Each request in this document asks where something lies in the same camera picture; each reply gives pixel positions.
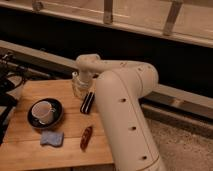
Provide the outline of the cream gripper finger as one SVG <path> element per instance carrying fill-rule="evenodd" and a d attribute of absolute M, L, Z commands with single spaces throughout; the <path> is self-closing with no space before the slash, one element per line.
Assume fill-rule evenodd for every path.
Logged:
<path fill-rule="evenodd" d="M 86 97 L 87 94 L 88 94 L 87 91 L 77 91 L 76 97 L 83 100 Z"/>

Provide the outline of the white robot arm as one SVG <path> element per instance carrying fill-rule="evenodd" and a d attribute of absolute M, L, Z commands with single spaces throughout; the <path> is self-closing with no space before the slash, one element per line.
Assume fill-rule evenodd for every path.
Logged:
<path fill-rule="evenodd" d="M 139 104 L 158 85 L 155 67 L 140 61 L 103 60 L 97 54 L 78 56 L 76 66 L 73 89 L 82 97 L 95 88 L 116 171 L 166 171 Z"/>

